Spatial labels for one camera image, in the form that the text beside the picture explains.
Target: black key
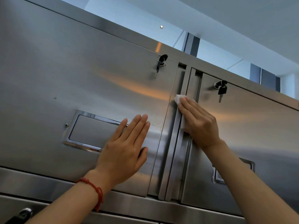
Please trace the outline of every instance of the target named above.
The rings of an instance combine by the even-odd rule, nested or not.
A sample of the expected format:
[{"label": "black key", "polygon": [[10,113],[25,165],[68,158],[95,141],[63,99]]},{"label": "black key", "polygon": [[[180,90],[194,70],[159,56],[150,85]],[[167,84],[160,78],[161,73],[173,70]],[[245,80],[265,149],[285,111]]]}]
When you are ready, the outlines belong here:
[{"label": "black key", "polygon": [[226,85],[221,86],[219,88],[219,91],[218,91],[218,95],[220,95],[220,97],[219,97],[219,103],[221,103],[223,94],[226,94],[226,91],[227,91],[227,86]]}]

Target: hand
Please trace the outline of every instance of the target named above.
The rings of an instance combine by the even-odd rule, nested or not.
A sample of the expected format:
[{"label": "hand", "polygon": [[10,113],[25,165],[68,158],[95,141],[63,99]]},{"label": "hand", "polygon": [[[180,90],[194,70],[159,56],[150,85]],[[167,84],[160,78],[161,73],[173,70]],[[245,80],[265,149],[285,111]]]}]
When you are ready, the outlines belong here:
[{"label": "hand", "polygon": [[147,147],[140,154],[150,128],[147,118],[137,115],[125,130],[128,120],[124,119],[104,146],[95,169],[86,174],[95,185],[99,182],[103,194],[130,178],[147,160]]},{"label": "hand", "polygon": [[223,142],[219,138],[218,125],[214,116],[188,97],[180,98],[180,101],[178,108],[186,119],[185,131],[201,149]]}]

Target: wrist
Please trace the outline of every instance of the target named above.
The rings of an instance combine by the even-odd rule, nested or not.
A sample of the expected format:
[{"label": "wrist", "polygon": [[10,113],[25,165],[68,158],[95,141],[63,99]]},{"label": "wrist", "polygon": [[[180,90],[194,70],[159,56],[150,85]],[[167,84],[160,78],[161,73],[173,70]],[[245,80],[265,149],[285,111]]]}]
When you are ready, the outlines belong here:
[{"label": "wrist", "polygon": [[201,149],[206,153],[206,151],[214,152],[217,151],[223,147],[227,147],[226,142],[223,141],[222,139],[219,139],[212,143],[211,145],[201,147]]},{"label": "wrist", "polygon": [[96,187],[100,187],[103,191],[103,196],[113,188],[109,176],[104,172],[93,169],[90,170],[84,177]]}]

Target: left hand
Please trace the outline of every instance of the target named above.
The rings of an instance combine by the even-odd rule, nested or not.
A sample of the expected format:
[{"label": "left hand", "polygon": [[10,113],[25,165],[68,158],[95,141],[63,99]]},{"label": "left hand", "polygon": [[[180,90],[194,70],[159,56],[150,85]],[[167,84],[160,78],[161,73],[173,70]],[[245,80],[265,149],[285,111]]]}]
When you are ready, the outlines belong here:
[{"label": "left hand", "polygon": [[86,174],[86,178],[102,188],[103,194],[130,178],[147,160],[147,147],[140,154],[150,128],[147,119],[146,114],[137,115],[125,130],[128,120],[124,119],[104,146],[95,169]]}]

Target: stainless steel cabinet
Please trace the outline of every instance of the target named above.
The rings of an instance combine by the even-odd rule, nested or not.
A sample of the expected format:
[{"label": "stainless steel cabinet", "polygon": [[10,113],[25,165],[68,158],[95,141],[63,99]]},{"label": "stainless steel cabinet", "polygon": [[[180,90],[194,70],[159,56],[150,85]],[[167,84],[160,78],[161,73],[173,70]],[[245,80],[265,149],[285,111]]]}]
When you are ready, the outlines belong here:
[{"label": "stainless steel cabinet", "polygon": [[[255,173],[299,212],[299,112],[232,84],[219,103],[213,89],[218,81],[202,75],[198,103],[216,117],[228,146],[254,164]],[[227,186],[213,181],[213,171],[206,155],[192,144],[181,202],[241,215]]]},{"label": "stainless steel cabinet", "polygon": [[146,196],[178,62],[155,78],[155,52],[24,0],[0,3],[0,165],[75,181],[98,158],[62,143],[76,110],[116,122],[147,113],[148,160],[115,188]]},{"label": "stainless steel cabinet", "polygon": [[[10,196],[0,195],[0,223],[5,223],[13,216],[17,215],[24,208],[32,210],[36,215],[48,204],[36,202],[32,200],[19,199]],[[117,215],[101,214],[92,212],[88,215],[82,224],[158,224],[157,222],[149,222]]]}]

